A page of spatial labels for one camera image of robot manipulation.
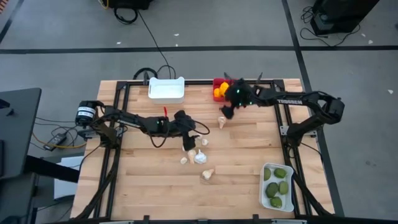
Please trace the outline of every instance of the yellow object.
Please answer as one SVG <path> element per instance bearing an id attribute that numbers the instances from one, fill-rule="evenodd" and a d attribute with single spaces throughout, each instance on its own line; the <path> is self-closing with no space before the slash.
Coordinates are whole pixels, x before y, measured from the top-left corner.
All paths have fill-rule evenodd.
<path id="1" fill-rule="evenodd" d="M 33 135 L 33 137 L 34 137 L 38 142 L 40 142 L 40 143 L 42 143 L 42 144 L 46 144 L 46 145 L 48 145 L 48 146 L 58 147 L 58 148 L 60 148 L 60 149 L 78 149 L 78 148 L 83 147 L 83 146 L 86 145 L 86 143 L 81 144 L 81 145 L 79 145 L 79 146 L 58 146 L 58 145 L 53 145 L 53 144 L 47 144 L 47 142 L 43 142 L 43 141 L 39 140 L 39 139 L 36 137 L 35 133 L 32 133 L 32 135 Z"/>
<path id="2" fill-rule="evenodd" d="M 221 96 L 225 96 L 225 92 L 226 92 L 226 90 L 227 90 L 228 88 L 229 88 L 228 83 L 223 82 L 223 83 L 221 84 L 221 86 L 220 86 L 220 94 L 221 94 Z"/>
<path id="3" fill-rule="evenodd" d="M 214 94 L 215 97 L 221 97 L 221 95 L 220 95 L 220 89 L 219 89 L 219 88 L 214 89 L 213 94 Z"/>

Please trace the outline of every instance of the red container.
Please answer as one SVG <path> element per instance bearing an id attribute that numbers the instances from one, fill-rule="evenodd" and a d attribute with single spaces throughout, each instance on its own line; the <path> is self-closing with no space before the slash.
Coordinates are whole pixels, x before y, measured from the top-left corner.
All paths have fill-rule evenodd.
<path id="1" fill-rule="evenodd" d="M 214 90 L 219 88 L 221 86 L 221 84 L 223 84 L 223 82 L 226 82 L 229 85 L 232 84 L 231 80 L 226 80 L 224 78 L 215 78 L 215 79 L 213 79 L 213 92 L 211 94 L 213 95 L 213 100 L 216 101 L 216 102 L 224 102 L 225 101 L 223 96 L 221 96 L 221 97 L 215 97 L 214 96 Z"/>

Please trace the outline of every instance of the orange pepper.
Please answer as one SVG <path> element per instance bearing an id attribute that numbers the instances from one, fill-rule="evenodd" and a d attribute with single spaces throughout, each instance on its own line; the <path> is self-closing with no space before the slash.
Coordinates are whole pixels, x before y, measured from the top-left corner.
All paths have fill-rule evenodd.
<path id="1" fill-rule="evenodd" d="M 220 89 L 219 89 L 219 88 L 214 89 L 213 94 L 214 94 L 215 97 L 221 97 L 221 95 L 220 95 Z"/>
<path id="2" fill-rule="evenodd" d="M 229 84 L 226 82 L 223 82 L 220 86 L 220 94 L 221 96 L 225 96 L 226 90 L 229 88 Z"/>

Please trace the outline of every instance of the white tray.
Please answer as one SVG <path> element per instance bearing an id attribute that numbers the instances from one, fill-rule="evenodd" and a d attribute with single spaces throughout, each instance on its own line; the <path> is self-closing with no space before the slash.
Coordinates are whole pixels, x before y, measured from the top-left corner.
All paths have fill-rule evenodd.
<path id="1" fill-rule="evenodd" d="M 265 167 L 271 170 L 271 177 L 266 181 L 264 181 L 264 168 Z M 286 171 L 285 178 L 277 178 L 274 175 L 274 170 L 276 168 L 282 168 Z M 260 204 L 269 209 L 274 209 L 274 210 L 279 210 L 279 211 L 284 211 L 284 212 L 292 212 L 294 209 L 294 206 L 292 204 L 292 176 L 293 176 L 293 168 L 291 168 L 289 166 L 272 164 L 272 163 L 264 164 L 261 169 L 261 175 L 260 175 L 260 192 L 259 192 Z M 279 184 L 279 182 L 281 182 L 283 180 L 286 181 L 287 184 L 289 185 L 289 191 L 285 195 L 281 195 L 279 192 L 277 192 L 275 197 L 280 197 L 280 199 L 282 200 L 282 207 L 280 207 L 280 208 L 272 207 L 269 202 L 270 199 L 266 195 L 266 188 L 269 183 L 275 182 L 275 183 Z"/>
<path id="2" fill-rule="evenodd" d="M 183 77 L 173 80 L 150 78 L 148 97 L 155 104 L 182 103 L 184 101 L 185 80 Z"/>

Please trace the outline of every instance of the white mushroom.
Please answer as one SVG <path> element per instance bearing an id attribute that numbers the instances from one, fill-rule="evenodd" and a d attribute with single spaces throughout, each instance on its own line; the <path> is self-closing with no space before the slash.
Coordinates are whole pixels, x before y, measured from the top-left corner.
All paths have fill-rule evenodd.
<path id="1" fill-rule="evenodd" d="M 217 119 L 218 124 L 220 125 L 220 129 L 223 129 L 224 124 L 226 123 L 226 118 L 223 116 L 218 117 Z"/>
<path id="2" fill-rule="evenodd" d="M 180 160 L 181 164 L 183 164 L 183 165 L 186 164 L 187 161 L 188 161 L 188 159 L 187 159 L 186 157 L 183 157 L 183 158 Z"/>
<path id="3" fill-rule="evenodd" d="M 195 159 L 195 155 L 197 154 L 197 152 L 194 149 L 191 149 L 187 152 L 187 154 L 188 154 L 189 162 L 191 164 L 194 164 L 195 163 L 194 159 Z"/>
<path id="4" fill-rule="evenodd" d="M 207 162 L 207 156 L 199 149 L 198 154 L 195 155 L 194 161 L 197 164 L 204 164 L 205 162 Z"/>
<path id="5" fill-rule="evenodd" d="M 205 170 L 201 173 L 201 175 L 203 176 L 203 178 L 205 180 L 209 180 L 211 175 L 214 173 L 214 169 L 210 169 L 210 170 Z"/>
<path id="6" fill-rule="evenodd" d="M 201 145 L 202 146 L 207 146 L 209 144 L 209 140 L 207 140 L 207 139 L 202 139 L 201 140 Z"/>

